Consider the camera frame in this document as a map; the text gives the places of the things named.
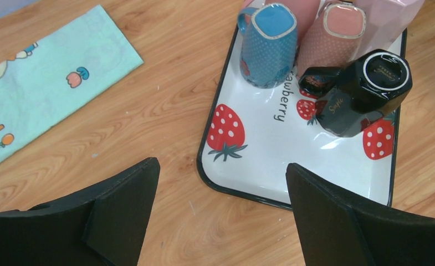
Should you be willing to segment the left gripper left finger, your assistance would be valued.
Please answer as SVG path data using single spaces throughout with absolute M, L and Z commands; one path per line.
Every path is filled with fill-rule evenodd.
M 0 212 L 0 265 L 136 265 L 159 175 L 149 157 L 64 197 Z

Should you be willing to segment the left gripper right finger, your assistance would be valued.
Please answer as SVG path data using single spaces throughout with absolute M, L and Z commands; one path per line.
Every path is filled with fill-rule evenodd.
M 435 218 L 377 203 L 297 163 L 286 182 L 306 265 L 435 265 Z

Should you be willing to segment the black glossy mug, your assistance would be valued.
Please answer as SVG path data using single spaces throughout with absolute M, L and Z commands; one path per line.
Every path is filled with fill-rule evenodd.
M 383 49 L 345 67 L 309 67 L 299 78 L 299 88 L 317 96 L 316 122 L 338 137 L 354 137 L 394 112 L 412 87 L 409 62 Z

